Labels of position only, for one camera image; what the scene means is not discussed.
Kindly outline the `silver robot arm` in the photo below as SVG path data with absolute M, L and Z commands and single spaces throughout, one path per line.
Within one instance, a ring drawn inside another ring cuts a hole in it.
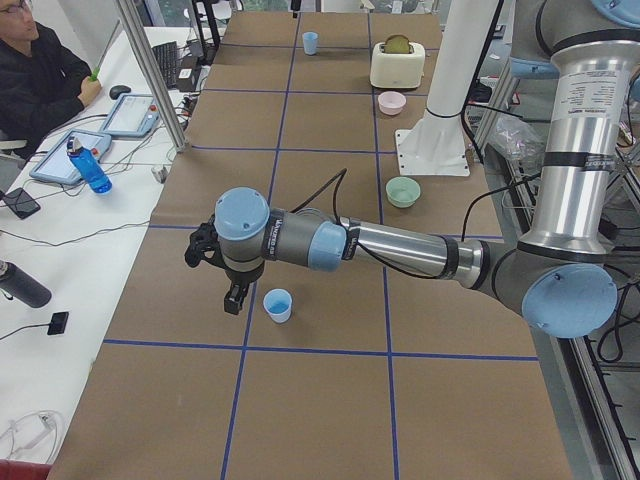
M 615 166 L 618 122 L 639 63 L 635 1 L 520 1 L 514 63 L 558 76 L 533 222 L 515 247 L 425 235 L 303 207 L 270 208 L 256 190 L 225 192 L 190 237 L 186 263 L 208 262 L 231 285 L 236 314 L 266 261 L 333 271 L 357 255 L 421 279 L 478 290 L 533 328 L 576 338 L 612 315 L 617 288 L 604 270 L 598 225 Z

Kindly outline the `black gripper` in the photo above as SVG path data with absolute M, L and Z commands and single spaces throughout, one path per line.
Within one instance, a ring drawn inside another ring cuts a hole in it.
M 224 260 L 218 234 L 214 226 L 215 216 L 212 215 L 205 223 L 190 234 L 189 245 L 185 251 L 186 264 L 197 267 L 201 261 L 223 269 L 231 280 L 229 290 L 224 296 L 224 311 L 229 314 L 239 314 L 248 294 L 248 285 L 257 281 L 264 273 L 264 262 L 249 270 L 232 267 L 230 260 Z

